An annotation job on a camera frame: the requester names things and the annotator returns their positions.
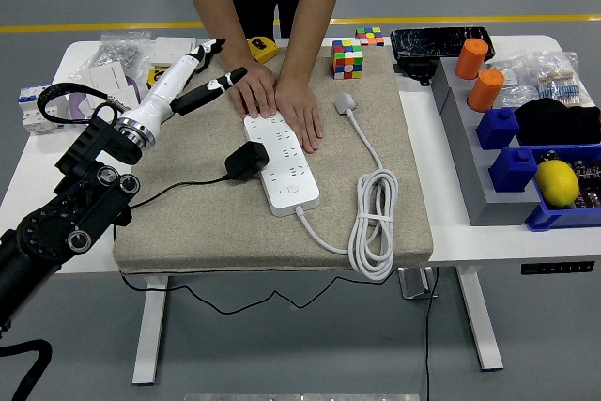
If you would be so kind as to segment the person's left hand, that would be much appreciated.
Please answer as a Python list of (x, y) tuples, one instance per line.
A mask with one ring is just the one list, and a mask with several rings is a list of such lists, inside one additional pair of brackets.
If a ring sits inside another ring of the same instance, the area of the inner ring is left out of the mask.
[(280, 76), (275, 88), (278, 111), (295, 132), (307, 153), (319, 149), (319, 140), (324, 136), (316, 96), (304, 81)]

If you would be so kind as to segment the person's right hand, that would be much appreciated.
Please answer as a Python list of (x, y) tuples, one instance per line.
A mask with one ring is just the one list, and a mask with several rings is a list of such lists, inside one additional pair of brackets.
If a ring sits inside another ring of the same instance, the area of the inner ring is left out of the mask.
[(269, 117), (276, 113), (276, 77), (257, 62), (248, 63), (247, 74), (231, 89), (231, 98), (240, 117)]

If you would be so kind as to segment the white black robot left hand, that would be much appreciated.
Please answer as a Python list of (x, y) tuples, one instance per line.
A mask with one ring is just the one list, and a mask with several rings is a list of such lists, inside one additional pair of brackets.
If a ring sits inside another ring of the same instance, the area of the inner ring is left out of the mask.
[(171, 114), (184, 116), (219, 98), (247, 74), (246, 68), (227, 72), (187, 94), (182, 91), (196, 73), (208, 67), (212, 56), (218, 54), (224, 44), (225, 39), (211, 39), (180, 57), (153, 85), (142, 103), (122, 114), (116, 125), (120, 129), (148, 131), (157, 137), (160, 125)]

